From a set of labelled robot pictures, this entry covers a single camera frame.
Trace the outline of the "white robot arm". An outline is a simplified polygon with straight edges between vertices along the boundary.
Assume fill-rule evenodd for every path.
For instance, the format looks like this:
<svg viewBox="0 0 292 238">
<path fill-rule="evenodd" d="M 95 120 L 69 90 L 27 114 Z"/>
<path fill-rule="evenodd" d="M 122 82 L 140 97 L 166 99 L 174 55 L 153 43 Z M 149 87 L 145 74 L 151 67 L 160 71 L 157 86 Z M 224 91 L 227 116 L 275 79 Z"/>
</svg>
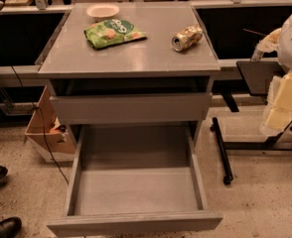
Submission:
<svg viewBox="0 0 292 238">
<path fill-rule="evenodd" d="M 272 52 L 277 52 L 279 64 L 288 72 L 282 77 L 274 76 L 270 82 L 260 130 L 265 135 L 276 136 L 292 121 L 292 14 L 281 28 L 256 45 L 251 60 L 260 61 L 264 53 Z"/>
</svg>

